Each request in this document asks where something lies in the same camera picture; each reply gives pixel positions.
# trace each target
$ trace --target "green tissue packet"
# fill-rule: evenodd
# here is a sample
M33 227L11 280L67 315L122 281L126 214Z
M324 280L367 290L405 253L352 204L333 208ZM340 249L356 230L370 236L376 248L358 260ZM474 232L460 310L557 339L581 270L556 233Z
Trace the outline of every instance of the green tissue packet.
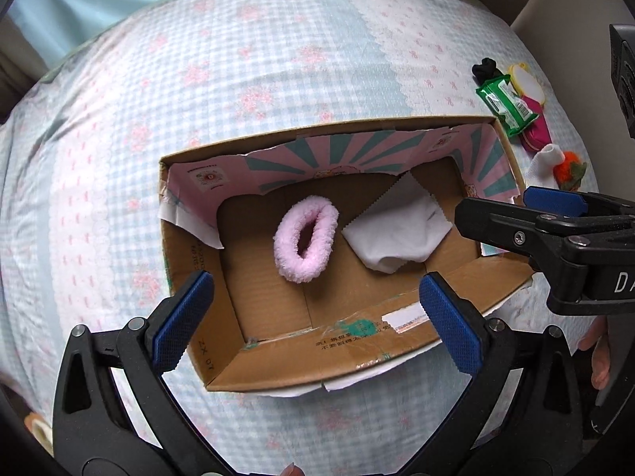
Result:
M487 106L500 120L507 136L520 134L538 118L509 83L510 76L491 79L476 90Z

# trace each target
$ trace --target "pink case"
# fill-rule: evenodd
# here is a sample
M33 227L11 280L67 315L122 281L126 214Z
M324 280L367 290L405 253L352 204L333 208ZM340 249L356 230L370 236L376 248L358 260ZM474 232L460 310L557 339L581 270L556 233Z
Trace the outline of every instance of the pink case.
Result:
M520 135L520 140L523 143L523 146L525 147L525 150L527 152L530 152L530 153L539 152L542 150L544 146L548 145L549 143L552 143L547 122L542 113L542 107L537 101L527 96L523 96L522 98L523 98L523 101L529 107L529 109L531 109L533 112L535 112L539 116L531 125L529 125L529 127L527 127L522 132L522 134Z

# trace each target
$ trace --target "orange plush carrot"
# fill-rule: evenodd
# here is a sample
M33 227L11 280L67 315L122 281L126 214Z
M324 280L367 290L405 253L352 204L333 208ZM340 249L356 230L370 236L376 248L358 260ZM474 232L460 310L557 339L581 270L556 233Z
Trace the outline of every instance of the orange plush carrot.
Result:
M564 152L564 162L554 167L558 188L567 192L578 191L586 171L587 164L575 152Z

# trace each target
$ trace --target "metal bolt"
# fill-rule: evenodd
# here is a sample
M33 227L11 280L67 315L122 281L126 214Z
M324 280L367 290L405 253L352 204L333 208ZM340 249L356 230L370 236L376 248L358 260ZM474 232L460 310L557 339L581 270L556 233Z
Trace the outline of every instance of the metal bolt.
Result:
M144 327L145 319L144 317L135 317L134 319L130 319L128 323L128 329L132 329L133 331L137 331Z
M549 326L549 329L547 330L549 334L554 338L560 338L562 336L562 329L560 329L558 326Z
M516 245L522 245L523 243L525 243L525 233L522 231L517 231L516 234L514 234L514 243Z
M580 247L588 247L591 244L591 240L584 236L569 236L567 239L574 245L579 245Z
M505 323L500 319L490 319L487 321L487 325L490 326L491 330L496 332L505 329Z
M86 332L86 326L84 324L79 324L78 326L73 327L71 329L71 334L73 336L82 336Z

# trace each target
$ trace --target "pink fluffy headband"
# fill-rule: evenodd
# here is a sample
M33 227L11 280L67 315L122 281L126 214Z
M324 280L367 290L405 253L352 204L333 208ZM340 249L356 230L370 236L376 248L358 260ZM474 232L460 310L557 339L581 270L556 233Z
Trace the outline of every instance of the pink fluffy headband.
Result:
M288 281L301 283L322 273L331 255L338 215L328 198L315 195L299 201L287 211L274 236L275 265L280 275ZM300 255L300 232L312 223L315 225L309 247Z

